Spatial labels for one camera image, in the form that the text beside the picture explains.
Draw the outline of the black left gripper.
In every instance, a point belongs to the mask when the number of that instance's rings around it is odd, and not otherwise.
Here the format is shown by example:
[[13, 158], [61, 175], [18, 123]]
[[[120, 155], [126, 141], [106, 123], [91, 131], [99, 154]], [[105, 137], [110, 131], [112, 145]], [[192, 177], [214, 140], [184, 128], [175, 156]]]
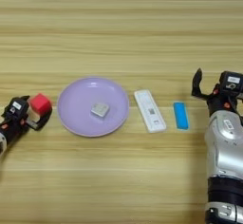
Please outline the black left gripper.
[[[27, 102], [30, 95], [20, 98]], [[0, 146], [9, 146], [30, 128], [35, 131], [41, 130], [47, 124], [51, 114], [52, 109], [49, 109], [38, 121], [33, 121], [26, 109], [5, 108], [2, 114], [4, 120], [0, 123]]]

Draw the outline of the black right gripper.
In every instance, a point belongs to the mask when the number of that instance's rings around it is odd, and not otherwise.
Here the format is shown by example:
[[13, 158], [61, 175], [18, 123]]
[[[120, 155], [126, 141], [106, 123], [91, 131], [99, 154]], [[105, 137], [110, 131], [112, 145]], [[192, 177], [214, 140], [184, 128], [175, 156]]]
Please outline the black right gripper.
[[202, 70], [199, 68], [192, 80], [193, 97], [207, 101], [209, 115], [212, 116], [214, 112], [226, 110], [237, 113], [237, 100], [243, 102], [243, 85], [239, 84], [232, 88], [232, 84], [216, 84], [213, 92], [209, 95], [203, 94], [200, 90], [200, 83], [202, 80]]

